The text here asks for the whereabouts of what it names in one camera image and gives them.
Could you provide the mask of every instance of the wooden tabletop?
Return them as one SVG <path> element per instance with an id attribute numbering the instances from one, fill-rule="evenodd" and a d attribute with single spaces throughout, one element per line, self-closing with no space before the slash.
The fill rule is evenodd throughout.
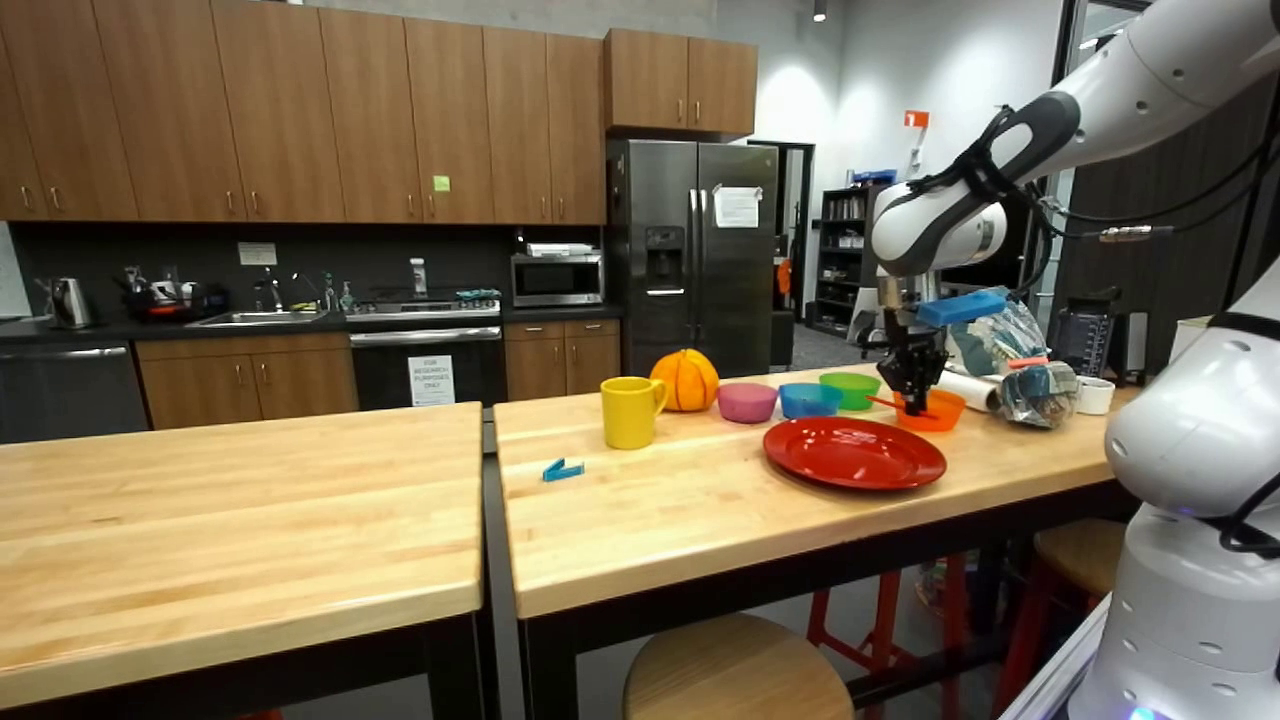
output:
<path id="1" fill-rule="evenodd" d="M 481 609 L 481 402 L 0 446 L 0 706 Z"/>
<path id="2" fill-rule="evenodd" d="M 848 415 L 891 425 L 883 406 Z M 608 450 L 596 392 L 495 402 L 517 617 L 536 621 L 959 511 L 1104 483 L 1113 481 L 1104 425 L 1107 415 L 1066 415 L 1057 433 L 1033 433 L 965 412 L 950 433 L 926 433 L 946 455 L 946 473 L 934 483 L 908 495 L 874 495 L 772 466 L 765 455 L 772 425 L 729 425 L 717 406 L 696 415 L 665 412 L 656 442 Z M 582 477 L 544 483 L 539 473 L 554 455 L 582 463 Z"/>

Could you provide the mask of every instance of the stainless steel refrigerator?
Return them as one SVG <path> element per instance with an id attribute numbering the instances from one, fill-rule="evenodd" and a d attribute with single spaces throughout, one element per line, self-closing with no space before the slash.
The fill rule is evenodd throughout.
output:
<path id="1" fill-rule="evenodd" d="M 720 374 L 769 371 L 779 152 L 616 141 L 608 147 L 608 291 L 622 371 L 698 346 Z"/>

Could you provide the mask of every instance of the pink bowl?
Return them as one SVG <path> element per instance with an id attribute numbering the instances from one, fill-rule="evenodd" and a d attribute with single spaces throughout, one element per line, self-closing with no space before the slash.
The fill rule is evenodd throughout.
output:
<path id="1" fill-rule="evenodd" d="M 775 406 L 772 382 L 720 382 L 717 392 L 720 415 L 733 425 L 769 425 Z"/>

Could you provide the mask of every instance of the microwave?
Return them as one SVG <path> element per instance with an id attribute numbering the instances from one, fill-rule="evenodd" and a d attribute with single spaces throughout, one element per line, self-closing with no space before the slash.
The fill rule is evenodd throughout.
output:
<path id="1" fill-rule="evenodd" d="M 510 309 L 605 302 L 598 251 L 517 251 Z"/>

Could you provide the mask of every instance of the kitchen sink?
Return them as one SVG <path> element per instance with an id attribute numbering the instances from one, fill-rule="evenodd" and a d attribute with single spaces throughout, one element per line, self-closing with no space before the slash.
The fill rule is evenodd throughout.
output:
<path id="1" fill-rule="evenodd" d="M 271 328 L 271 324 L 314 324 L 324 310 L 222 310 L 199 314 L 188 328 Z"/>

